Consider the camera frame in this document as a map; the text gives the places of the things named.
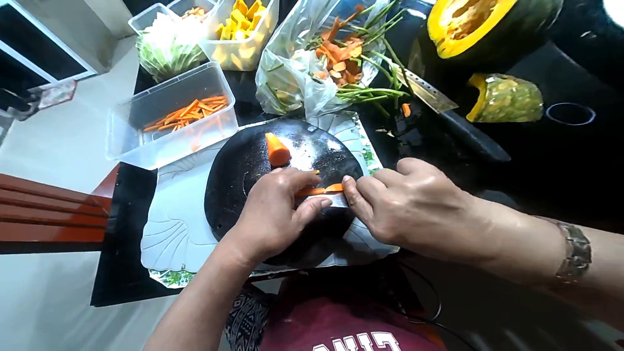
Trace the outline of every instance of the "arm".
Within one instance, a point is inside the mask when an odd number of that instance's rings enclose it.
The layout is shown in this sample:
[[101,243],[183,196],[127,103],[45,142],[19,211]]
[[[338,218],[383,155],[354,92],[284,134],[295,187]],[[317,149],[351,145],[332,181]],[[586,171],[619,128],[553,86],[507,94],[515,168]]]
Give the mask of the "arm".
[[293,210],[295,192],[319,182],[312,172],[294,168],[263,176],[236,225],[162,317],[144,350],[216,350],[232,302],[253,268],[284,251],[331,205],[327,198],[314,198]]
[[555,272],[565,241],[557,225],[474,197],[424,161],[403,159],[397,172],[382,169],[357,182],[346,177],[343,187],[377,240],[543,287],[624,330],[624,236],[579,227],[593,263],[579,282],[562,287]]

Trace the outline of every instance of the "knife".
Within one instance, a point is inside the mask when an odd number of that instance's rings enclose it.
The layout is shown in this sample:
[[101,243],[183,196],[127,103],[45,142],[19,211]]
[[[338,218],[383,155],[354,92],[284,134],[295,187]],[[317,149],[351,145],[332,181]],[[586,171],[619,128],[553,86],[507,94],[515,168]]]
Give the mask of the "knife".
[[347,209],[349,208],[349,202],[347,201],[347,198],[344,196],[344,192],[332,192],[330,194],[308,196],[306,200],[312,199],[313,197],[326,197],[329,200],[332,200],[333,203],[331,204],[330,207],[343,207]]
[[388,64],[396,70],[399,81],[405,86],[409,83],[414,94],[427,106],[431,107],[438,116],[442,117],[453,134],[481,158],[490,162],[507,162],[511,160],[509,154],[496,141],[473,126],[466,118],[452,111],[458,107],[453,100],[446,97],[410,70],[405,70],[405,76],[407,76],[405,77],[398,64],[394,62],[388,62]]

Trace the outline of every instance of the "hand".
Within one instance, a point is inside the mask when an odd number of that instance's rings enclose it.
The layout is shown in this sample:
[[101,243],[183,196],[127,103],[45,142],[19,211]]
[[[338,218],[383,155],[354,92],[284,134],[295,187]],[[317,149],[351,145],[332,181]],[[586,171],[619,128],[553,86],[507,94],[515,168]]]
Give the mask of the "hand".
[[238,222],[221,243],[227,243],[244,264],[253,266],[281,253],[321,209],[331,205],[325,197],[314,197],[293,210],[295,192],[320,182],[312,172],[296,168],[277,168],[265,174],[249,191]]
[[343,180],[352,210],[380,242],[455,262],[493,258],[487,201],[464,192],[427,162],[407,158],[357,183]]

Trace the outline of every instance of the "wire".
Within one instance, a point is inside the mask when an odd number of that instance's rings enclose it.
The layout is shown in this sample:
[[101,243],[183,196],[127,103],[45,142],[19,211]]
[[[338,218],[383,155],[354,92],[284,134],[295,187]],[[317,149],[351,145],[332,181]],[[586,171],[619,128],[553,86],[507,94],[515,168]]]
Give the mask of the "wire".
[[401,261],[397,261],[399,262],[399,264],[407,269],[409,269],[412,273],[418,275],[422,280],[425,281],[425,283],[427,283],[427,285],[429,286],[429,288],[431,289],[431,291],[433,291],[434,295],[436,296],[436,301],[437,301],[437,311],[436,314],[431,317],[431,319],[425,319],[428,322],[435,322],[436,319],[438,317],[440,317],[440,314],[442,313],[442,301],[440,300],[440,295],[437,293],[436,288],[433,286],[433,283],[431,283],[431,281],[427,278],[425,278],[424,275],[422,275],[420,272],[418,272],[416,269],[413,269],[412,267],[406,265],[405,263],[401,262]]
[[431,325],[435,325],[436,327],[440,327],[440,328],[446,330],[449,334],[453,335],[456,339],[461,340],[461,342],[464,343],[464,345],[468,346],[468,348],[470,348],[471,350],[478,351],[477,348],[475,348],[463,336],[459,335],[459,333],[457,333],[456,331],[446,327],[445,325],[442,325],[442,324],[436,322],[437,318],[440,317],[440,314],[442,313],[442,301],[440,300],[440,295],[438,294],[436,288],[433,286],[433,283],[431,283],[431,281],[429,279],[425,278],[425,276],[422,275],[420,272],[418,272],[416,269],[413,269],[412,267],[406,265],[405,263],[403,263],[401,261],[397,261],[397,262],[399,263],[399,265],[407,268],[412,273],[418,275],[422,280],[424,280],[425,283],[427,283],[427,285],[433,291],[434,295],[436,296],[436,300],[437,300],[437,312],[431,319],[425,319],[425,318],[418,317],[418,316],[415,316],[415,315],[407,314],[407,313],[405,313],[403,311],[398,311],[398,312],[401,315],[407,317],[407,321],[410,322],[410,323],[414,323],[414,324],[431,324]]

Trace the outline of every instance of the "red t-shirt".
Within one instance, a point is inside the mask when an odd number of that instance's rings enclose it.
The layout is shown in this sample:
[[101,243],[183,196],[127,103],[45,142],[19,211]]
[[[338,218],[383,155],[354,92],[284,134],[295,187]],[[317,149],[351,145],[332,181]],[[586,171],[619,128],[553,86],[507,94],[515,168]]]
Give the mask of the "red t-shirt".
[[412,324],[357,290],[288,289],[272,308],[260,351],[446,351],[433,327]]

